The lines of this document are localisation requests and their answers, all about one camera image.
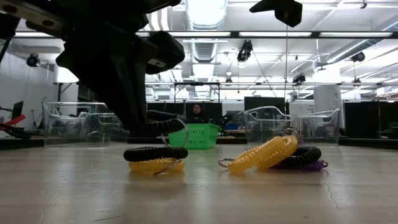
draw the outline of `transparent container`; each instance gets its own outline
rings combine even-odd
[[[42,107],[45,147],[103,147],[128,138],[104,103],[45,102]]]
[[[302,144],[336,145],[340,130],[340,109],[310,114],[286,115],[275,106],[243,112],[248,144],[258,145],[276,136],[297,132]]]

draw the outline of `table surface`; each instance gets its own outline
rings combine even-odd
[[[129,173],[118,144],[0,151],[0,223],[397,223],[398,151],[321,147],[322,172],[217,164],[246,146],[190,151],[185,172]]]

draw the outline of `person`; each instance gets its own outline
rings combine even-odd
[[[205,113],[202,111],[199,105],[193,106],[193,116],[188,120],[188,123],[208,123]]]

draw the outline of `red object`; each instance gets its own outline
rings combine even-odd
[[[6,124],[8,126],[12,126],[12,125],[15,125],[15,124],[20,123],[21,121],[25,120],[25,118],[26,118],[25,115],[22,114],[22,115],[14,118],[14,119],[8,121],[8,122],[5,122],[4,124]]]

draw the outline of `green basket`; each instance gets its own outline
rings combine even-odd
[[[187,144],[187,130],[183,129],[169,134],[170,145],[173,147],[185,147],[187,149],[209,149],[217,142],[219,126],[215,124],[187,124],[189,135]]]

